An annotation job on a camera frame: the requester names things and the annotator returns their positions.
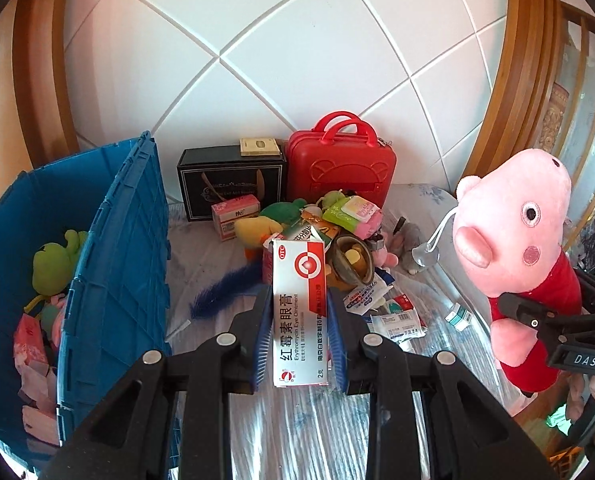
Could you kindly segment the pink pig plush toy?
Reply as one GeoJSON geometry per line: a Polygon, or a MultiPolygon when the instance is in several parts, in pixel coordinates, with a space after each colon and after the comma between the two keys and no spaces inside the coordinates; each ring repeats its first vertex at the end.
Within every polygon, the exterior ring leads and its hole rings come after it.
{"type": "Polygon", "coordinates": [[[559,375],[547,364],[545,345],[535,328],[503,315],[498,303],[509,292],[558,314],[581,314],[581,286],[561,246],[571,198],[567,168],[529,148],[483,178],[462,178],[456,194],[453,244],[491,306],[494,356],[526,396],[545,391],[559,375]]]}

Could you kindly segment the red white ointment box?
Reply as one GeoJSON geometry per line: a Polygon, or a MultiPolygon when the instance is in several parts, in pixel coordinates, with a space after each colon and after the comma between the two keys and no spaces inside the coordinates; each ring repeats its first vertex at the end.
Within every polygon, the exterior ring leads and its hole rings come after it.
{"type": "Polygon", "coordinates": [[[273,383],[277,388],[328,384],[325,246],[278,240],[273,246],[273,383]]]}

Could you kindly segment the blue plastic storage crate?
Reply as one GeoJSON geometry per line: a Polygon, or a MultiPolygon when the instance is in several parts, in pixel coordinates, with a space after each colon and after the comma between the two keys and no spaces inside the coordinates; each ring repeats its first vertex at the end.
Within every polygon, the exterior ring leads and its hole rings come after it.
{"type": "Polygon", "coordinates": [[[166,349],[168,203],[149,133],[24,172],[0,198],[0,450],[32,471],[54,451],[24,430],[13,334],[35,295],[35,253],[69,230],[87,240],[59,350],[63,438],[142,353],[166,349]]]}

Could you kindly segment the white alcohol wipes pack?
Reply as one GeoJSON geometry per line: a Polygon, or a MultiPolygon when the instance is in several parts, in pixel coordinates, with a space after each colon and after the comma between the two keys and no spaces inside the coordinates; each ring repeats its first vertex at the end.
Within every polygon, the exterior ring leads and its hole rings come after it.
{"type": "Polygon", "coordinates": [[[368,285],[358,285],[345,296],[346,311],[357,315],[366,314],[378,306],[393,284],[393,276],[378,269],[368,285]]]}

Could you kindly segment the dark blue feather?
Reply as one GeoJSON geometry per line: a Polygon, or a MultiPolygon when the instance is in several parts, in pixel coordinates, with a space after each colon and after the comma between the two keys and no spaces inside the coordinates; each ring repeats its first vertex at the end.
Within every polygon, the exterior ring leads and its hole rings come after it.
{"type": "Polygon", "coordinates": [[[255,261],[227,272],[220,280],[206,287],[189,304],[193,320],[214,318],[238,297],[255,296],[263,285],[262,262],[255,261]]]}

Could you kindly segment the grey small plush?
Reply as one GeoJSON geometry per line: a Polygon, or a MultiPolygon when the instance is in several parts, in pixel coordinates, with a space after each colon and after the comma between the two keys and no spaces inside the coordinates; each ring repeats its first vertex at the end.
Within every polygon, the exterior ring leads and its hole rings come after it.
{"type": "Polygon", "coordinates": [[[390,242],[390,252],[398,256],[401,270],[410,275],[431,269],[439,262],[439,249],[427,250],[427,241],[423,238],[419,226],[405,217],[397,220],[390,242]]]}

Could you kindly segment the green frog plush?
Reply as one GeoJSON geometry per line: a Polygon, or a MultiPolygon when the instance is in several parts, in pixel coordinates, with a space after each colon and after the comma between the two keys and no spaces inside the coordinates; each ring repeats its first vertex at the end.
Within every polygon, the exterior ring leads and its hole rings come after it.
{"type": "Polygon", "coordinates": [[[43,244],[33,257],[32,287],[36,297],[25,307],[30,313],[41,301],[57,300],[64,296],[77,267],[87,240],[86,231],[67,230],[66,246],[55,242],[43,244]]]}

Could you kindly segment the green yellow duck plush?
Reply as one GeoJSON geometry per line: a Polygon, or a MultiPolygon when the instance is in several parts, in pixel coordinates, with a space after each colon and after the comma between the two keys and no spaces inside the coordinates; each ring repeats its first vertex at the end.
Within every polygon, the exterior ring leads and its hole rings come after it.
{"type": "Polygon", "coordinates": [[[306,200],[303,198],[293,202],[277,202],[265,207],[256,216],[236,220],[235,234],[244,248],[247,262],[260,260],[265,240],[296,223],[305,206],[306,200]]]}

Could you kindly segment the green pink wet wipes pack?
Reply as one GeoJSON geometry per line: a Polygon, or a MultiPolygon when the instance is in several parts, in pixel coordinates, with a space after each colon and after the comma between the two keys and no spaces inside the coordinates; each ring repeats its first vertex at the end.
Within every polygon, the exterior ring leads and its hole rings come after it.
{"type": "Polygon", "coordinates": [[[380,229],[382,210],[358,195],[344,197],[323,212],[323,218],[352,233],[361,240],[371,237],[380,229]]]}

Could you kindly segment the pink small medicine box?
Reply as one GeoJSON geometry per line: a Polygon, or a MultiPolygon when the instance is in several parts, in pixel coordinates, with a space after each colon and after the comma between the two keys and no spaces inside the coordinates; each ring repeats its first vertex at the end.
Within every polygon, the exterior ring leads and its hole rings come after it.
{"type": "Polygon", "coordinates": [[[252,195],[243,195],[212,206],[213,226],[221,240],[231,240],[236,236],[235,222],[242,218],[255,216],[261,206],[252,195]]]}

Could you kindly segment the black gift box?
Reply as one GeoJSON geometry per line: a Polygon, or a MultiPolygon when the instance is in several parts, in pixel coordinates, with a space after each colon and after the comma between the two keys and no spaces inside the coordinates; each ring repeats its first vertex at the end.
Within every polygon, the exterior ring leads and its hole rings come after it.
{"type": "Polygon", "coordinates": [[[286,199],[284,154],[242,156],[238,145],[187,148],[177,176],[188,221],[211,220],[212,206],[253,195],[264,208],[286,199]]]}

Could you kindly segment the red mini suitcase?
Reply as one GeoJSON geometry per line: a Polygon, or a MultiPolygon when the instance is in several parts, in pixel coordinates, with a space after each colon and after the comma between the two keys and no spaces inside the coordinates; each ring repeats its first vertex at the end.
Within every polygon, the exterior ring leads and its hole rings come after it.
{"type": "Polygon", "coordinates": [[[288,200],[315,203],[332,191],[352,191],[381,207],[397,158],[375,129],[351,112],[339,110],[309,130],[291,134],[286,149],[288,200]]]}

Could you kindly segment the small beige box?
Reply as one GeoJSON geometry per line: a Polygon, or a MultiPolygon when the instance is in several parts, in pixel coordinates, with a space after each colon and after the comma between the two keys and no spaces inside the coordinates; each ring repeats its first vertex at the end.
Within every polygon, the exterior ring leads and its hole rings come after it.
{"type": "Polygon", "coordinates": [[[240,140],[242,157],[280,156],[281,149],[273,138],[244,138],[240,140]]]}

